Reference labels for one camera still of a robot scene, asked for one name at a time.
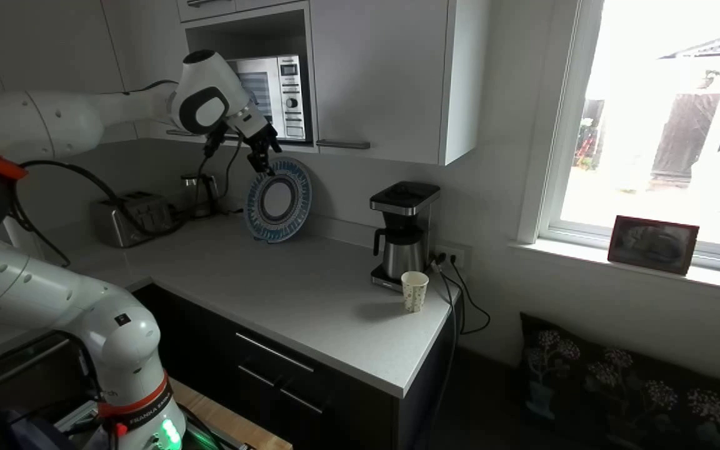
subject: coffee maker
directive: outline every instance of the coffee maker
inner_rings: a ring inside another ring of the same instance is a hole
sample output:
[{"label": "coffee maker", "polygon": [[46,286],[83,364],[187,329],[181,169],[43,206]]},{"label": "coffee maker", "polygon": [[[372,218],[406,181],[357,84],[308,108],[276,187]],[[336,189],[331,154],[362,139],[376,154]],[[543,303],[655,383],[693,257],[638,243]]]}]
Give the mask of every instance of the coffee maker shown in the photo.
[{"label": "coffee maker", "polygon": [[370,208],[385,218],[385,227],[376,232],[376,256],[380,256],[382,237],[385,246],[382,262],[370,272],[372,283],[401,291],[402,272],[427,269],[427,226],[420,212],[436,201],[437,189],[427,183],[398,183],[370,197]]}]

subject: plate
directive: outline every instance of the plate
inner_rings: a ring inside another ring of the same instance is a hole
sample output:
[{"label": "plate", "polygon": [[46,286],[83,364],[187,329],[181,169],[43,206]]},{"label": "plate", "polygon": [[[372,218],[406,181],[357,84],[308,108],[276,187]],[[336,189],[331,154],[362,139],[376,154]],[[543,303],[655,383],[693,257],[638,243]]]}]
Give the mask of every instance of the plate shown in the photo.
[{"label": "plate", "polygon": [[255,239],[285,243],[311,218],[313,183],[308,168],[298,159],[281,159],[273,172],[255,181],[246,206],[246,227]]}]

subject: black cabinet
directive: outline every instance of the black cabinet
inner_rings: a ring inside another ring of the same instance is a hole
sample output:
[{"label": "black cabinet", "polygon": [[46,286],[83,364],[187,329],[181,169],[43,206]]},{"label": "black cabinet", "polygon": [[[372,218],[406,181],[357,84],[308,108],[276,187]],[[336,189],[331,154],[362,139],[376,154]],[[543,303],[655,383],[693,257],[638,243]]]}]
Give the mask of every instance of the black cabinet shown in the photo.
[{"label": "black cabinet", "polygon": [[166,369],[215,403],[282,434],[296,447],[423,447],[436,409],[451,329],[427,356],[407,398],[392,398],[265,336],[147,286],[135,297],[155,314]]}]

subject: electrical outlet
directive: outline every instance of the electrical outlet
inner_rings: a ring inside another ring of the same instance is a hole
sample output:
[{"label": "electrical outlet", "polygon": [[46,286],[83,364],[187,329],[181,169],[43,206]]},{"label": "electrical outlet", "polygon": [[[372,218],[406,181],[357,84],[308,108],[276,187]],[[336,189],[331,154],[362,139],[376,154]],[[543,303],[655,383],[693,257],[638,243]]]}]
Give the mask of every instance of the electrical outlet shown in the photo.
[{"label": "electrical outlet", "polygon": [[432,252],[432,256],[440,256],[440,252],[443,252],[447,261],[455,257],[457,269],[463,269],[463,272],[471,269],[471,248],[467,248],[467,246],[437,239],[437,243],[432,243],[432,251],[431,251],[431,252]]}]

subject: picture frame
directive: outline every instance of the picture frame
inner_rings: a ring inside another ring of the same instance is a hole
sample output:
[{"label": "picture frame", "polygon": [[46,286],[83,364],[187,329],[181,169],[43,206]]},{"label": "picture frame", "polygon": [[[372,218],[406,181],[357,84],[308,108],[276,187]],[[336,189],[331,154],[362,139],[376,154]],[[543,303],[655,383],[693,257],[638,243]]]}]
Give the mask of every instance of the picture frame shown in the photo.
[{"label": "picture frame", "polygon": [[698,232],[698,226],[617,214],[607,261],[686,274],[693,262]]}]

